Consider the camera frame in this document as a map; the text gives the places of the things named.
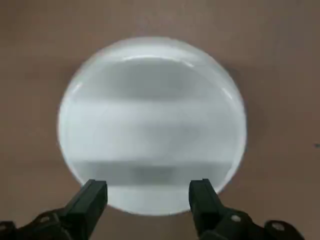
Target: round plate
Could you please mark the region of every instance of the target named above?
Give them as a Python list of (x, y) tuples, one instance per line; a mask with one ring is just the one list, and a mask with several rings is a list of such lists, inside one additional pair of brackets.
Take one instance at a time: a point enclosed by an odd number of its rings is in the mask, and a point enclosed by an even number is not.
[(84, 184), (106, 180), (108, 204), (134, 214), (190, 209), (191, 180), (220, 192), (246, 145), (242, 97), (227, 72), (184, 42), (143, 37), (93, 55), (61, 102), (58, 139)]

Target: brown table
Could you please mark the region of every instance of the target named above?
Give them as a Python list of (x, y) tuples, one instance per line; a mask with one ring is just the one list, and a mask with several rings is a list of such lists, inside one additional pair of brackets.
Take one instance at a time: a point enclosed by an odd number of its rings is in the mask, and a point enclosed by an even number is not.
[[(320, 226), (320, 1), (1, 0), (0, 219), (18, 225), (79, 189), (57, 145), (75, 70), (117, 40), (169, 36), (203, 49), (237, 82), (248, 114), (243, 163), (220, 195), (257, 223)], [(108, 208), (92, 239), (196, 239), (189, 213)]]

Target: screw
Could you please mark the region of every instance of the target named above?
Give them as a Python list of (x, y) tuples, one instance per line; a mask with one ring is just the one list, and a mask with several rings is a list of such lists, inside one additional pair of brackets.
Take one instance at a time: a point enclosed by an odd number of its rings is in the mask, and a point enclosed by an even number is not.
[(44, 217), (40, 218), (39, 222), (40, 223), (45, 223), (45, 222), (47, 222), (49, 220), (50, 220), (50, 218), (48, 216), (44, 216)]
[(6, 225), (4, 224), (0, 225), (0, 231), (6, 230), (6, 229), (7, 229)]
[(284, 231), (285, 230), (285, 226), (283, 226), (281, 223), (279, 222), (274, 222), (272, 223), (272, 227), (274, 229), (277, 229), (278, 231)]
[(232, 215), (231, 220), (234, 222), (241, 222), (241, 218), (238, 215)]

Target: table surface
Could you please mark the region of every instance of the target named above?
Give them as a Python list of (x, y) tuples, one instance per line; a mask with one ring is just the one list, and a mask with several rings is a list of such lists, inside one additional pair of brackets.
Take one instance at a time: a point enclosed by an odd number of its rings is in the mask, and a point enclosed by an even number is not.
[[(248, 143), (222, 201), (258, 223), (320, 225), (320, 1), (2, 0), (0, 218), (23, 225), (80, 188), (56, 135), (60, 100), (90, 55), (117, 40), (168, 36), (213, 56), (245, 101)], [(92, 239), (196, 238), (190, 213), (108, 207)]]

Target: white plate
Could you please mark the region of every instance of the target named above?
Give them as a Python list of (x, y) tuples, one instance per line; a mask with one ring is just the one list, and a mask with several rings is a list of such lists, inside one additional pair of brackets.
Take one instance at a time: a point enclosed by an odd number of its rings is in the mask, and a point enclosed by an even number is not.
[(247, 136), (227, 72), (163, 37), (119, 41), (93, 55), (65, 92), (57, 128), (78, 181), (106, 180), (111, 206), (142, 215), (187, 211), (190, 180), (208, 178), (220, 192)]

